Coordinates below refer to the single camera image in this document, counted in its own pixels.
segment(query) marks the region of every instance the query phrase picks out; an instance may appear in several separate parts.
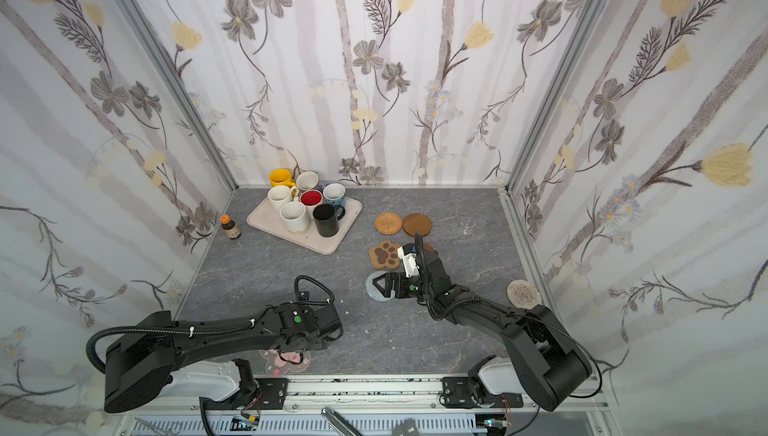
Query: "brown bottle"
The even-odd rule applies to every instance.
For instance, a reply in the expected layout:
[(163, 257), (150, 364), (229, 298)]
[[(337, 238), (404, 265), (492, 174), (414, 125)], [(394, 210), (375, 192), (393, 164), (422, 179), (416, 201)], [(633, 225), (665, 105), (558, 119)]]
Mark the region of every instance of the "brown bottle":
[(237, 227), (235, 221), (230, 219), (228, 215), (223, 215), (219, 218), (221, 220), (221, 228), (230, 239), (237, 239), (240, 237), (240, 228)]

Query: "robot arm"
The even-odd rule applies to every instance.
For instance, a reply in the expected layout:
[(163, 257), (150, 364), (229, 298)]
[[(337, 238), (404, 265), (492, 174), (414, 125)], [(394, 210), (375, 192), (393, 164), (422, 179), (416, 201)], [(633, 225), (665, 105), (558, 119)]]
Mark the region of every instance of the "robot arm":
[[(322, 302), (301, 300), (298, 283), (302, 279), (321, 287), (328, 298)], [(298, 301), (266, 306), (245, 321), (172, 321), (170, 311), (159, 311), (136, 326), (105, 329), (93, 335), (86, 353), (91, 364), (106, 375), (104, 410), (117, 413), (138, 408), (161, 392), (204, 397), (217, 394), (211, 399), (232, 408), (247, 404), (257, 390), (248, 362), (195, 363), (254, 349), (278, 353), (323, 349), (340, 338), (343, 330), (331, 291), (307, 276), (296, 278), (294, 290)], [(117, 334), (123, 336), (107, 349), (105, 364), (96, 353), (96, 342)]]
[(543, 409), (553, 411), (592, 373), (584, 353), (552, 312), (538, 305), (531, 310), (505, 306), (455, 285), (437, 252), (424, 252), (416, 243), (401, 248), (405, 272), (374, 279), (384, 297), (416, 297), (433, 319), (477, 328), (504, 344), (523, 389)]

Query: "gray marble surface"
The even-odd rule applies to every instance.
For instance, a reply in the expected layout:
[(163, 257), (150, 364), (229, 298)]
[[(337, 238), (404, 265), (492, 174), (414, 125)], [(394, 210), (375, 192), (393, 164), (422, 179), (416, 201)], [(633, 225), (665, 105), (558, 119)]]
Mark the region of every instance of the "gray marble surface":
[[(384, 211), (401, 217), (421, 212), (433, 223), (425, 242), (439, 252), (453, 282), (508, 303), (507, 285), (524, 274), (496, 190), (348, 189), (347, 194), (362, 203), (362, 212), (339, 249), (323, 256), (248, 226), (246, 217), (266, 197), (266, 189), (239, 189), (227, 214), (243, 234), (231, 240), (217, 232), (178, 318), (253, 315), (266, 303), (292, 299), (293, 278), (305, 274), (336, 295), (344, 335), (328, 349), (312, 352), (309, 364), (298, 366), (275, 364), (275, 354), (266, 352), (237, 354), (250, 360), (255, 374), (466, 372), (489, 354), (505, 355), (490, 336), (433, 321), (414, 299), (374, 301), (365, 289), (366, 277), (374, 271), (368, 249), (386, 239), (412, 241), (403, 230), (391, 236), (379, 233), (374, 219)], [(470, 235), (463, 234), (460, 223), (465, 216), (477, 223)], [(312, 289), (312, 296), (320, 297), (320, 290)]]

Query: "floral wallpaper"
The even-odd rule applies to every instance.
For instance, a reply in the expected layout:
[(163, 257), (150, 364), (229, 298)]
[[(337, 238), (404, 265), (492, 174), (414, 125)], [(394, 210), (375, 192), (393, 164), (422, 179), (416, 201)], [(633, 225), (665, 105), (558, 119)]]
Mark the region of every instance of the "floral wallpaper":
[(609, 0), (512, 195), (622, 434), (764, 434), (765, 0)]
[(0, 13), (0, 432), (101, 434), (85, 342), (178, 310), (229, 191), (111, 0)]
[(507, 181), (586, 0), (138, 0), (231, 171)]

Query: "yellow mug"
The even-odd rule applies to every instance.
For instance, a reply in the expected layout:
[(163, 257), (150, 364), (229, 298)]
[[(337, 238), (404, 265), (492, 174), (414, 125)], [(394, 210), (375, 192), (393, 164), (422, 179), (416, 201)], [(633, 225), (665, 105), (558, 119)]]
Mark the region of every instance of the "yellow mug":
[(270, 172), (270, 182), (272, 183), (272, 187), (275, 187), (276, 185), (296, 185), (290, 177), (290, 171), (288, 169), (275, 169), (273, 172)]

